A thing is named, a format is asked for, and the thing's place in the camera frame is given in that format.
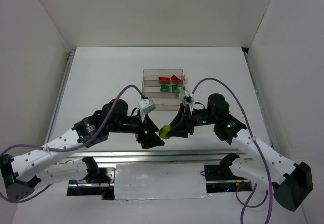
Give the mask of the lime and green rounded lego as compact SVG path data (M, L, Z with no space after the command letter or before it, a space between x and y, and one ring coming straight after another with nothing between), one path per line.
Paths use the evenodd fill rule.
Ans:
M161 139L165 139L165 140L169 139L170 137L167 136L167 133L170 130L172 130L172 126L170 126L170 125L164 125L164 126L162 126L161 129L159 130L159 137Z

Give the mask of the small green square lego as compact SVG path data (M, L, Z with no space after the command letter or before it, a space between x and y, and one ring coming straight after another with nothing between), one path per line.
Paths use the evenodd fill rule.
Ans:
M177 85L172 85L172 91L175 92L178 89Z

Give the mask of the green lego brick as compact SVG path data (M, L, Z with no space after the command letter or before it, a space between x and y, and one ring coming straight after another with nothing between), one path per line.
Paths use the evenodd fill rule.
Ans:
M170 85L161 85L160 86L161 92L169 92L170 91Z

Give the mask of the red lego brick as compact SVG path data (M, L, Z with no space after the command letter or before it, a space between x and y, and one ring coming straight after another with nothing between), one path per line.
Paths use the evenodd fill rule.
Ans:
M171 79L171 81L173 81L174 83L175 82L181 82L182 80L179 78L179 77L177 77L176 75L172 75L171 77L170 77L170 79Z

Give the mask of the red and green lego piece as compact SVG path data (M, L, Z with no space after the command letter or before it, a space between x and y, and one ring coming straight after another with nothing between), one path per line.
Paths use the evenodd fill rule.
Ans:
M169 77L159 77L158 81L160 83L168 83L170 81L170 78Z

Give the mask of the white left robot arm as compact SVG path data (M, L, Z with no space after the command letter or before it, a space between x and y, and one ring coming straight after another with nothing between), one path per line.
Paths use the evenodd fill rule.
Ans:
M1 155L5 199L23 203L45 185L67 180L94 183L102 179L93 157L75 162L64 159L106 141L110 133L134 134L143 149L163 146L164 142L157 136L158 127L148 115L155 109L153 100L144 98L138 101L139 112L128 115L127 103L113 99L53 141L19 156Z

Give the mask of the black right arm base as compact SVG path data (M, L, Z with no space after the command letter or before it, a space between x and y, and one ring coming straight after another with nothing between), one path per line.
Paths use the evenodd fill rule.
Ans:
M204 165L200 175L205 179L206 183L239 183L247 180L242 177L234 176L232 173L226 172L219 164Z

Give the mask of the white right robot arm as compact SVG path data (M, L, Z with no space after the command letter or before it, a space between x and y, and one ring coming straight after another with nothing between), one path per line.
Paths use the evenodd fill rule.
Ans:
M265 187L275 200L286 210L296 211L313 190L312 172L308 164L296 163L256 136L252 136L247 125L229 112L229 104L221 94L211 94L207 105L195 109L193 96L180 93L180 108L170 122L167 137L187 138L195 127L213 125L213 131L220 141L241 150L252 161L229 153L221 165L226 175L249 179Z

